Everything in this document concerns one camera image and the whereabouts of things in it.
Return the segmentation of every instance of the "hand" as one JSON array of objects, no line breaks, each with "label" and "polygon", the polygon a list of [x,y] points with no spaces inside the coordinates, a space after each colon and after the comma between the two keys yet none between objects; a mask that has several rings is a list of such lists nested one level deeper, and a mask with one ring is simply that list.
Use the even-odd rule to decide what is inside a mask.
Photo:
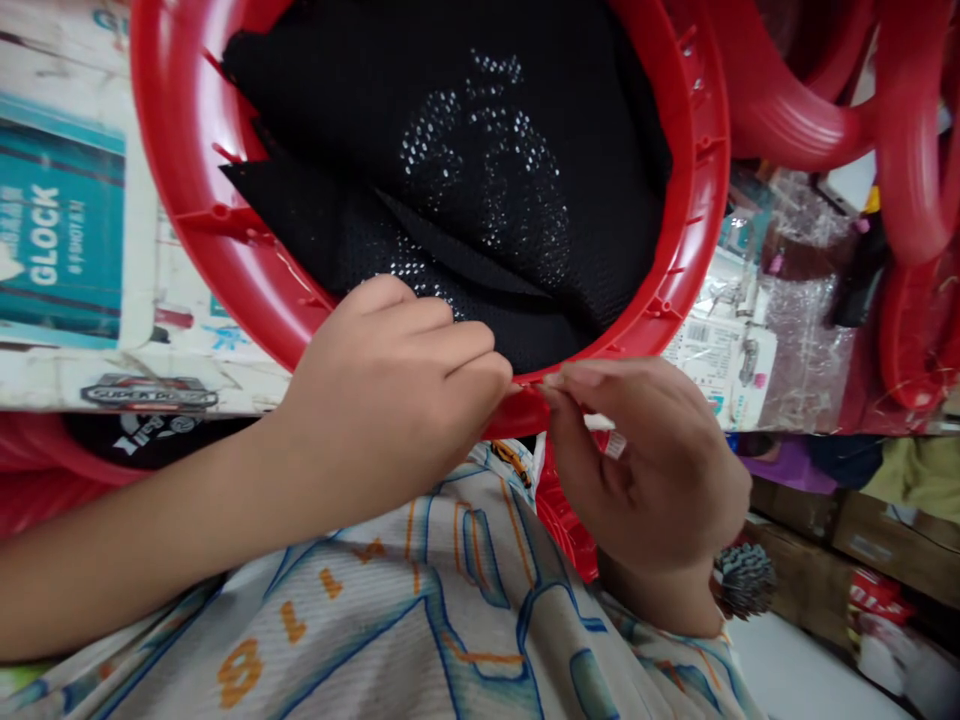
[{"label": "hand", "polygon": [[[638,575],[711,566],[743,527],[751,479],[697,386],[660,358],[574,363],[545,384],[560,483],[602,552]],[[577,402],[616,423],[619,460]]]},{"label": "hand", "polygon": [[[486,325],[454,323],[442,299],[418,299],[380,275],[344,298],[283,403],[250,430],[258,447],[278,450],[288,471],[271,478],[271,491],[288,494],[290,520],[300,517],[312,537],[442,480],[479,440],[512,376]],[[321,508],[333,517],[315,517]]]}]

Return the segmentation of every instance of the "cardboard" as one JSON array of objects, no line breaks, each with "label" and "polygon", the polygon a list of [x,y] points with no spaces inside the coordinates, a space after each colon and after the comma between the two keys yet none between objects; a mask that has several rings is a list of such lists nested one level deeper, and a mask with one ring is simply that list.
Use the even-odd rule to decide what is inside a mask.
[{"label": "cardboard", "polygon": [[750,507],[802,537],[829,545],[839,514],[840,496],[818,495],[754,476]]},{"label": "cardboard", "polygon": [[850,651],[847,604],[856,565],[775,523],[747,523],[747,534],[777,573],[772,610],[817,637]]},{"label": "cardboard", "polygon": [[922,512],[911,517],[906,510],[889,508],[875,498],[851,493],[840,512],[833,546],[960,609],[960,527]]}]

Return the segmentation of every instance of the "logo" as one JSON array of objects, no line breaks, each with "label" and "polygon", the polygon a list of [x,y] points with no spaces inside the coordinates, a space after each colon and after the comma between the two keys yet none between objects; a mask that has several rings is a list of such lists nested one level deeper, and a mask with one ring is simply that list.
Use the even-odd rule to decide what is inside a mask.
[{"label": "logo", "polygon": [[184,415],[139,415],[124,413],[120,415],[120,427],[124,435],[117,438],[113,447],[123,450],[128,456],[146,447],[154,440],[176,437],[192,432],[203,420]]},{"label": "logo", "polygon": [[169,412],[196,411],[216,405],[216,392],[196,378],[145,378],[107,374],[96,385],[80,390],[80,397],[111,410]]}]

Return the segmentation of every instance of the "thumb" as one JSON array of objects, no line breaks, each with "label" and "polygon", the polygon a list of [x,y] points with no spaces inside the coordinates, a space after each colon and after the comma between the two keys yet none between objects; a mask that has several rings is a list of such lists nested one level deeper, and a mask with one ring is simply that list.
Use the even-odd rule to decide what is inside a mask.
[{"label": "thumb", "polygon": [[583,495],[581,488],[596,487],[601,482],[602,457],[590,431],[583,422],[583,413],[567,393],[545,385],[538,386],[550,407],[550,439],[557,461],[560,485],[571,502]]}]

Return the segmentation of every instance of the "black cloth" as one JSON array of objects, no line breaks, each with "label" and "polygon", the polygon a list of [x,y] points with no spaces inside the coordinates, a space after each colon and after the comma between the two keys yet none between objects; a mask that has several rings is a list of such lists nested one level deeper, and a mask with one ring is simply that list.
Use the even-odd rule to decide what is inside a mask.
[{"label": "black cloth", "polygon": [[114,465],[137,470],[164,468],[258,420],[138,413],[67,413],[62,418],[67,433],[83,448]]},{"label": "black cloth", "polygon": [[270,155],[224,172],[329,292],[393,273],[527,372],[650,270],[671,158],[601,0],[297,2],[223,69]]},{"label": "black cloth", "polygon": [[807,453],[840,487],[862,490],[883,465],[882,435],[808,435]]}]

